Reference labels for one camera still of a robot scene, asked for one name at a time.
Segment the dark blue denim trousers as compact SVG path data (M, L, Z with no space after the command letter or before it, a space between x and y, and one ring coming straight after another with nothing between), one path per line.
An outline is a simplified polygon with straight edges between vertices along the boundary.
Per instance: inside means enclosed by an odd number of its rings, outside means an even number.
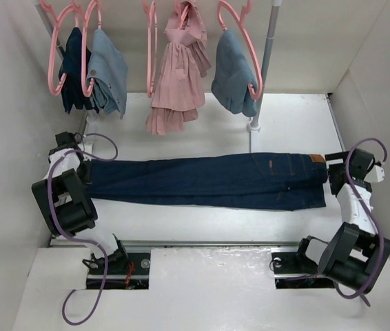
M258 152L150 161L94 160L87 192L95 199L150 205L253 210L326 206L319 154Z

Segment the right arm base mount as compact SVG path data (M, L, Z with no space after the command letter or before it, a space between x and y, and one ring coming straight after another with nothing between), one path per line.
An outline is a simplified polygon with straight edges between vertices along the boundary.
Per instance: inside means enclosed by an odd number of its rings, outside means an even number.
M277 290L334 289L331 280L316 276L316 262L297 252L274 252L269 266Z

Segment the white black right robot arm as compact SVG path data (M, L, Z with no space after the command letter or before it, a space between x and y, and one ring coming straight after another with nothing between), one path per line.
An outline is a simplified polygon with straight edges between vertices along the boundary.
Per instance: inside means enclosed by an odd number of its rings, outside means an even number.
M314 238L302 239L293 254L293 263L300 271L324 276L352 289L358 296L368 294L390 255L390 240L372 219L372 188L367 181L368 175L376 170L377 180L383 179L384 170L373 154L360 148L327 154L325 159L341 160L329 166L328 175L331 193L340 206L342 224L320 258L308 248Z

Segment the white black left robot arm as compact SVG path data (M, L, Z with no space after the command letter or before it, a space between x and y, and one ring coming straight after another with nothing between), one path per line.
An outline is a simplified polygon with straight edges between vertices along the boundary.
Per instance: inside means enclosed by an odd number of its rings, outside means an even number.
M97 228L98 214L87 192L92 162L100 158L86 152L71 132L59 133L55 139L48 173L31 187L49 231L92 249L91 257L83 261L89 270L107 267L115 274L124 272L130 263L126 249L114 234Z

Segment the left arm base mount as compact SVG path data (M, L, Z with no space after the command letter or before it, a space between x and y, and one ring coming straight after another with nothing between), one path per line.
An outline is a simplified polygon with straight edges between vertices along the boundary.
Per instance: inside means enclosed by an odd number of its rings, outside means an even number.
M123 255L114 252L108 257L107 276L104 290L148 290L150 283L150 253L128 252ZM104 273L104 258L83 259L82 264L88 269L86 288L98 290Z

